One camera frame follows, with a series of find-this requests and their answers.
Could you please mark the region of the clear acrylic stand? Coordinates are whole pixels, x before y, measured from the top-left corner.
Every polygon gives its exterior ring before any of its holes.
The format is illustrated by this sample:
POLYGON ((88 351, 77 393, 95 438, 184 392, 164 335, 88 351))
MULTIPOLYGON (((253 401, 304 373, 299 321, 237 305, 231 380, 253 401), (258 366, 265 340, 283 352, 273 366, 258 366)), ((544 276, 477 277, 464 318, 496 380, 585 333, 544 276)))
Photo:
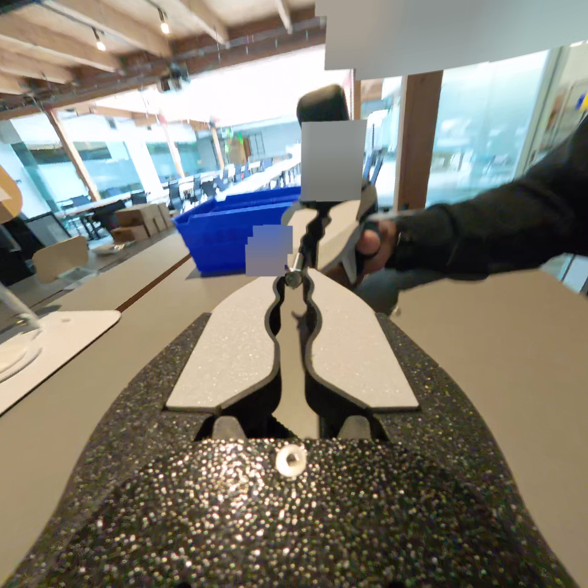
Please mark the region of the clear acrylic stand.
POLYGON ((42 350, 39 317, 11 290, 1 285, 1 308, 8 310, 9 324, 1 328, 1 382, 23 371, 42 350))

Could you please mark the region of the person's right hand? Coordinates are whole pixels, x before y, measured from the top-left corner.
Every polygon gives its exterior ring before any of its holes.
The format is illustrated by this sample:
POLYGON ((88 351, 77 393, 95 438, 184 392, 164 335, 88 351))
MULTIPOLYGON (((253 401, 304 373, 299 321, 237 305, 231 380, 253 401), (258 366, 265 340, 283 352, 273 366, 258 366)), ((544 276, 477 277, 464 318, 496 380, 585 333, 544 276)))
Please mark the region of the person's right hand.
POLYGON ((359 280, 384 269, 394 253, 397 242, 398 231, 393 220, 367 221, 356 244, 356 254, 362 270, 358 272, 359 280))

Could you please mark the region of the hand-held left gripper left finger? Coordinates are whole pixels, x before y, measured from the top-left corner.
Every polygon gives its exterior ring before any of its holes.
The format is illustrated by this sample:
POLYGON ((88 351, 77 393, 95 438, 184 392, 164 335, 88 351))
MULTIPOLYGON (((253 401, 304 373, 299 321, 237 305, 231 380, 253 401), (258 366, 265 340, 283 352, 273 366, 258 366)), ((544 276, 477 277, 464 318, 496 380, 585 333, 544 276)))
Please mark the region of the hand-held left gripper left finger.
POLYGON ((282 396, 283 277, 257 277, 212 311, 165 403, 168 411, 233 417, 264 434, 282 396))

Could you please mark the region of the white stand base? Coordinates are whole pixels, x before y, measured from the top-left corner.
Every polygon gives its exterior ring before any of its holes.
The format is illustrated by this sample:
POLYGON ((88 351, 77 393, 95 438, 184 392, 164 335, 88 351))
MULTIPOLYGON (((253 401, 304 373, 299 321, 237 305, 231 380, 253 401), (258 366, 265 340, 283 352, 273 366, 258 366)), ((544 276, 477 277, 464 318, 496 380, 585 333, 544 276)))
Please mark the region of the white stand base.
POLYGON ((114 327, 119 311, 53 312, 1 335, 1 415, 114 327))

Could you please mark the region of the silver bolt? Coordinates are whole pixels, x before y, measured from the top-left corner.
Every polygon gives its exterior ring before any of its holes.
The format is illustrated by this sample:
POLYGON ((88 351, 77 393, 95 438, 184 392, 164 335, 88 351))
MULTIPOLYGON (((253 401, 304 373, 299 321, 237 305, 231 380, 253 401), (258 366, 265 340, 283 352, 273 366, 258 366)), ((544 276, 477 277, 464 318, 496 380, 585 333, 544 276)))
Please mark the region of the silver bolt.
POLYGON ((305 277, 306 260, 305 255, 298 252, 294 255, 291 264, 287 267, 285 273, 285 283, 292 289, 298 288, 305 277))

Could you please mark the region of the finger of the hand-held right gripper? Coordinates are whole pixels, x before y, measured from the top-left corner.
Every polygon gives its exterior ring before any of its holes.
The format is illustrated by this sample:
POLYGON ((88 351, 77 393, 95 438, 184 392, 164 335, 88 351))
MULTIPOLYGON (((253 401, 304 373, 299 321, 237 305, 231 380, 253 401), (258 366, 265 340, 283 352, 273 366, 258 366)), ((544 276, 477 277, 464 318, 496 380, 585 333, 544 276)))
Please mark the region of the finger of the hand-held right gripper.
POLYGON ((289 272, 314 268, 318 258, 318 244, 324 235, 324 218, 315 208, 296 202, 283 215, 283 224, 292 237, 292 253, 288 254, 286 267, 289 272))
POLYGON ((362 214, 360 202, 341 202, 331 207, 316 246, 316 270, 327 273, 341 267, 344 273, 360 272, 356 246, 364 232, 362 214))

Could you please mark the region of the row of black office chairs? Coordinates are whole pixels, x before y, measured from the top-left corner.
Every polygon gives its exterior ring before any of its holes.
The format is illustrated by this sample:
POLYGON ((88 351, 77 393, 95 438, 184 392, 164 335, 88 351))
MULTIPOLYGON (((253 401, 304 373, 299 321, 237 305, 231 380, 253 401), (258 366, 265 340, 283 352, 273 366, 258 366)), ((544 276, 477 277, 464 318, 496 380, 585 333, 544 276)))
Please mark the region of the row of black office chairs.
MULTIPOLYGON (((275 181, 276 186, 280 186, 280 180, 287 180, 290 172, 297 172, 300 166, 300 155, 293 156, 289 159, 278 162, 270 166, 267 170, 249 175, 240 182, 224 187, 222 178, 195 178, 193 182, 172 182, 167 193, 158 198, 146 197, 146 202, 136 203, 135 205, 146 203, 164 203, 166 206, 170 203, 172 209, 179 214, 185 207, 186 202, 195 203, 215 200, 216 198, 224 198, 226 195, 242 194, 247 192, 255 192, 257 190, 269 189, 270 184, 275 181)), ((71 210, 66 210, 56 214, 56 218, 60 221, 72 220, 78 218, 83 225, 92 224, 97 221, 105 228, 106 231, 111 231, 115 228, 115 212, 117 210, 129 208, 129 202, 133 196, 138 194, 119 195, 104 201, 94 202, 92 205, 85 205, 82 207, 74 207, 71 210)))

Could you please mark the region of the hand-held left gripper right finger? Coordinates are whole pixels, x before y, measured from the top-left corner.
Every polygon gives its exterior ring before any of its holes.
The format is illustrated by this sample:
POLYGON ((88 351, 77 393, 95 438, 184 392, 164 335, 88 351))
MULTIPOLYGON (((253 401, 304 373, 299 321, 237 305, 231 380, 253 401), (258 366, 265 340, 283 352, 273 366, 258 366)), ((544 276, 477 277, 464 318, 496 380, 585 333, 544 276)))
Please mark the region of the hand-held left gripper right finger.
POLYGON ((319 437, 335 437, 349 417, 375 430, 377 417, 420 410, 420 403, 373 309, 318 270, 304 282, 305 400, 319 437))

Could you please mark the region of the blue plastic bin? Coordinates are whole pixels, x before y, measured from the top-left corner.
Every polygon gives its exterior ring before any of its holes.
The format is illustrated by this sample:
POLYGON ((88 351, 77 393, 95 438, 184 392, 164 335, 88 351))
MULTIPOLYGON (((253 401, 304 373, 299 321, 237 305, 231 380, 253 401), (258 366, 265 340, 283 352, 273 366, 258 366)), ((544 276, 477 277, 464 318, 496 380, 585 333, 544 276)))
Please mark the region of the blue plastic bin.
POLYGON ((202 276, 245 273, 247 245, 258 246, 263 254, 291 251, 292 234, 282 217, 296 202, 226 209, 211 200, 173 223, 202 276))
POLYGON ((216 198, 215 202, 221 208, 237 209, 252 208, 256 206, 274 205, 298 201, 300 186, 263 189, 255 192, 226 195, 224 198, 216 198))

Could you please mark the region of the stack of cardboard boxes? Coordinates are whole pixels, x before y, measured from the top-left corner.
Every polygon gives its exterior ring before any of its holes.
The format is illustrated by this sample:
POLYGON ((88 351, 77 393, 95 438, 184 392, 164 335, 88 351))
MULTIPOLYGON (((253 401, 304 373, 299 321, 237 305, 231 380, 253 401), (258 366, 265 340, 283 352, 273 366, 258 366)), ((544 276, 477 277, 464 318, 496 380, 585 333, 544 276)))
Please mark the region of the stack of cardboard boxes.
POLYGON ((116 244, 139 242, 175 227, 164 203, 146 203, 117 210, 115 228, 110 231, 116 244))

